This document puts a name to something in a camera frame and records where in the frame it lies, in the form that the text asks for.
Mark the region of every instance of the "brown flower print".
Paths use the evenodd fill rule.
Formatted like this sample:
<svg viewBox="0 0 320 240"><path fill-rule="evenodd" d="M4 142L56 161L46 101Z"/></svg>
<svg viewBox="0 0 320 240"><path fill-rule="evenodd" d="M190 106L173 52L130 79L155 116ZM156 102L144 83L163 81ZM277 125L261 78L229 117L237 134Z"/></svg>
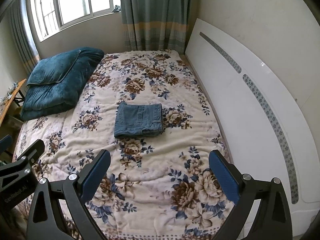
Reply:
<svg viewBox="0 0 320 240"><path fill-rule="evenodd" d="M102 72L97 72L91 75L91 77L88 80L88 83L94 84L96 83L98 87L105 87L111 82L110 76L106 76Z"/></svg>
<svg viewBox="0 0 320 240"><path fill-rule="evenodd" d="M182 81L180 81L180 83L181 83L180 87L184 86L189 91L195 91L196 90L196 85L194 84L194 81L191 80L188 77L183 77Z"/></svg>
<svg viewBox="0 0 320 240"><path fill-rule="evenodd" d="M185 67L186 64L182 60L177 60L178 66Z"/></svg>
<svg viewBox="0 0 320 240"><path fill-rule="evenodd" d="M121 61L121 66L125 66L133 63L134 58L127 58Z"/></svg>
<svg viewBox="0 0 320 240"><path fill-rule="evenodd" d="M123 190L124 196L127 196L127 193L132 194L132 198L135 198L133 182L130 181L130 177L124 173L120 173L118 180L116 180L116 185L119 189Z"/></svg>
<svg viewBox="0 0 320 240"><path fill-rule="evenodd" d="M187 169L188 173L198 175L199 173L201 173L200 166L202 166L204 163L200 159L193 158L189 164L190 167Z"/></svg>
<svg viewBox="0 0 320 240"><path fill-rule="evenodd" d="M95 195L92 198L92 204L101 207L109 201L113 201L111 181L107 178L107 176L104 176Z"/></svg>
<svg viewBox="0 0 320 240"><path fill-rule="evenodd" d="M170 58L168 55L167 57L163 54L157 54L156 55L156 59L159 60L159 61L165 61L167 58Z"/></svg>
<svg viewBox="0 0 320 240"><path fill-rule="evenodd" d="M123 152L126 155L132 155L136 160L142 159L141 156L142 144L140 140L130 139L128 141L124 141L124 149Z"/></svg>
<svg viewBox="0 0 320 240"><path fill-rule="evenodd" d="M160 68L147 68L147 76L150 78L158 78L163 74L163 71Z"/></svg>
<svg viewBox="0 0 320 240"><path fill-rule="evenodd" d="M182 129L187 129L190 126L190 121L187 119L185 112L172 109L165 115L164 125L171 128L181 127Z"/></svg>
<svg viewBox="0 0 320 240"><path fill-rule="evenodd" d="M119 55L105 55L105 57L101 60L101 63L105 64L116 58L119 58Z"/></svg>
<svg viewBox="0 0 320 240"><path fill-rule="evenodd" d="M195 190L195 183L181 181L179 185L173 186L172 204L177 206L177 211L185 211L187 208L195 208L199 201L198 192Z"/></svg>
<svg viewBox="0 0 320 240"><path fill-rule="evenodd" d="M102 120L102 117L99 116L99 111L99 106L96 106L94 110L82 111L79 114L78 121L71 127L72 133L75 133L79 128L85 128L89 131L97 130L98 121Z"/></svg>
<svg viewBox="0 0 320 240"><path fill-rule="evenodd" d="M46 137L49 144L49 152L47 156L55 155L57 151L66 146L65 142L61 139L62 131L53 132L50 136Z"/></svg>
<svg viewBox="0 0 320 240"><path fill-rule="evenodd" d="M48 118L46 116L42 116L42 117L38 118L36 120L36 123L33 126L32 130L43 128L44 122L47 120L48 120Z"/></svg>
<svg viewBox="0 0 320 240"><path fill-rule="evenodd" d="M38 162L32 166L32 169L38 179L43 178L45 173L51 174L52 172L52 166L49 167L46 160L41 161L41 159L39 159Z"/></svg>
<svg viewBox="0 0 320 240"><path fill-rule="evenodd" d="M133 94L139 94L140 91L143 91L145 89L144 80L141 78L135 78L127 81L127 84L125 85L125 88L127 91Z"/></svg>
<svg viewBox="0 0 320 240"><path fill-rule="evenodd" d="M113 206L117 212L120 212L120 211L122 211L122 208L124 207L124 202L120 199L115 199L113 202Z"/></svg>
<svg viewBox="0 0 320 240"><path fill-rule="evenodd" d="M22 136L21 143L20 143L20 149L19 149L20 154L22 154L23 149L24 149L24 147L26 146L26 144L27 144L27 134L25 133L25 134Z"/></svg>
<svg viewBox="0 0 320 240"><path fill-rule="evenodd" d="M170 84L171 86L177 84L178 81L179 81L179 79L178 79L175 75L173 75L173 74L167 75L167 76L164 78L164 80L165 80L168 84Z"/></svg>
<svg viewBox="0 0 320 240"><path fill-rule="evenodd" d="M74 224L74 222L72 220L70 220L68 217L64 217L64 219L66 220L67 223L67 227L70 230L71 236L74 239L81 239L80 233L78 231L78 228L76 227L76 225Z"/></svg>
<svg viewBox="0 0 320 240"><path fill-rule="evenodd" d="M124 165L124 170L126 170L128 167L132 167L130 165L130 160L127 157L124 157L120 160L121 165Z"/></svg>
<svg viewBox="0 0 320 240"><path fill-rule="evenodd" d="M227 199L217 178L210 171L205 171L203 175L199 175L195 190L199 192L201 203L210 206L215 206L219 201Z"/></svg>
<svg viewBox="0 0 320 240"><path fill-rule="evenodd" d="M200 202L193 209L187 208L185 213L188 219L191 220L191 223L187 223L186 229L199 228L200 230L204 230L205 228L212 227L213 223L211 220L214 220L214 224L218 224L219 226L222 222L218 217L213 217L212 211L205 211Z"/></svg>

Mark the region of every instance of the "curtain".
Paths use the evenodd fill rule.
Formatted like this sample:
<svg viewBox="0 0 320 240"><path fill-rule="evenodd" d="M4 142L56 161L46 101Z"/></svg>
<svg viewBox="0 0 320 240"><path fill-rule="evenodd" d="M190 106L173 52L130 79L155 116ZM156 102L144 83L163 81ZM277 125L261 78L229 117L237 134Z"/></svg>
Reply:
<svg viewBox="0 0 320 240"><path fill-rule="evenodd" d="M25 70L30 74L38 64L40 57L28 21L26 0L15 0L12 3L9 8L9 18L16 48Z"/></svg>
<svg viewBox="0 0 320 240"><path fill-rule="evenodd" d="M190 0L121 0L127 50L185 50Z"/></svg>

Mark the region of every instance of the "desk leg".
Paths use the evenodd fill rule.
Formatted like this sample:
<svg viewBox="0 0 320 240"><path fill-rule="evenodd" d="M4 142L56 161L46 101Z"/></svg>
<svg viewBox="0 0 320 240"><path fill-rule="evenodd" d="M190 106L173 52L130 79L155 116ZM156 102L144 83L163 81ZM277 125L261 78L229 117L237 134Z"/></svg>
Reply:
<svg viewBox="0 0 320 240"><path fill-rule="evenodd" d="M24 97L24 95L22 94L21 90L19 90L18 93L19 93L19 95L21 96L21 98L15 97L13 101L14 101L14 102L17 104L17 106L19 107L19 106L20 106L20 103L24 102L25 97Z"/></svg>

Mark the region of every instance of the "wooden desk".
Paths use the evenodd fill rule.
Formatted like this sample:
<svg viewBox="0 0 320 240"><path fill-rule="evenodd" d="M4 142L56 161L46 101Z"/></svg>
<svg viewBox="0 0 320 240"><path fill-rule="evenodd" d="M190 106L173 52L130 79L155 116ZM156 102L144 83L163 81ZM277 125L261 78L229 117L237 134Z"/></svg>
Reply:
<svg viewBox="0 0 320 240"><path fill-rule="evenodd" d="M13 91L13 93L11 94L11 98L9 100L7 100L7 102L5 103L4 105L4 109L3 109L3 112L0 116L0 126L4 120L4 117L5 115L7 114L8 110L9 110L9 107L11 106L12 102L14 101L18 106L19 106L19 103L23 102L24 101L24 96L23 94L21 93L20 89L22 87L22 85L26 82L27 79L24 79L22 81L20 81L18 83L18 87Z"/></svg>

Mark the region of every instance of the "white headboard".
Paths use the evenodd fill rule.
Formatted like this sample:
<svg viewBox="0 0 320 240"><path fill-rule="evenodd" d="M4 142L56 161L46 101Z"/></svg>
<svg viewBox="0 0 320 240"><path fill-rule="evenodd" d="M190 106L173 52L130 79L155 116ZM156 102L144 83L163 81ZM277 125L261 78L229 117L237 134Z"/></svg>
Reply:
<svg viewBox="0 0 320 240"><path fill-rule="evenodd" d="M320 208L320 163L293 97L249 49L200 19L185 54L213 103L235 166L255 179L281 179L293 235L304 233Z"/></svg>

